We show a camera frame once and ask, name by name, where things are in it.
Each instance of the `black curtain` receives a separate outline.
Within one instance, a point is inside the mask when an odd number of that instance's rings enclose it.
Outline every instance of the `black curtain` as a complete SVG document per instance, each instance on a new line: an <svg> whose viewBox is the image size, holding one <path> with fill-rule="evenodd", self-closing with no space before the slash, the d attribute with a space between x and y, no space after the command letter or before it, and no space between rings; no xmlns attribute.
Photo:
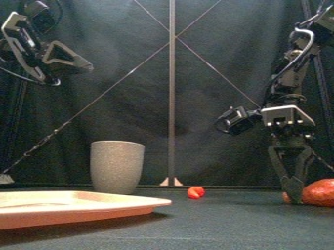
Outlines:
<svg viewBox="0 0 334 250"><path fill-rule="evenodd" d="M47 2L58 13L54 1ZM73 122L10 174L19 183L90 184L91 142L123 140L145 144L141 183L159 185L172 167L170 3L61 3L63 19L43 38L69 45L94 64L94 72L65 77L54 88L29 84L15 141L2 142L5 147L15 144L11 161L67 121ZM317 4L310 1L313 12ZM2 6L5 14L17 9L14 4ZM217 131L214 122L230 106L256 109L261 104L273 67L288 51L294 24L305 20L302 3L177 0L176 19L176 176L185 185L277 186L266 152L270 133L262 124L233 137ZM333 48L326 48L324 54L328 89L333 93ZM3 80L2 84L21 82ZM333 161L313 66L304 89L304 110L317 123L313 147ZM332 175L314 162L309 181Z"/></svg>

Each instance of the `gray cup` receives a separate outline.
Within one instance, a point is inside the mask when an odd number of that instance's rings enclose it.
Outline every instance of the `gray cup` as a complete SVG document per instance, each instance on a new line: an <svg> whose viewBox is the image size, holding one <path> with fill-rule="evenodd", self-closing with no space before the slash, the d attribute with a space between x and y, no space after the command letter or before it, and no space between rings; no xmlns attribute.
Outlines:
<svg viewBox="0 0 334 250"><path fill-rule="evenodd" d="M95 191L133 194L137 190L145 145L126 141L91 143L90 175Z"/></svg>

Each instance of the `dark floor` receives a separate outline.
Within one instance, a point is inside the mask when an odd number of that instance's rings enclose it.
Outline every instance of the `dark floor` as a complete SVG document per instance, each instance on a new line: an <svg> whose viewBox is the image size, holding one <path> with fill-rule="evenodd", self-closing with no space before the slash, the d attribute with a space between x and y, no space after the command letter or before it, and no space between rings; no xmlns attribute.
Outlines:
<svg viewBox="0 0 334 250"><path fill-rule="evenodd" d="M333 249L334 209L286 205L280 191L139 189L172 199L143 216L0 231L2 249Z"/></svg>

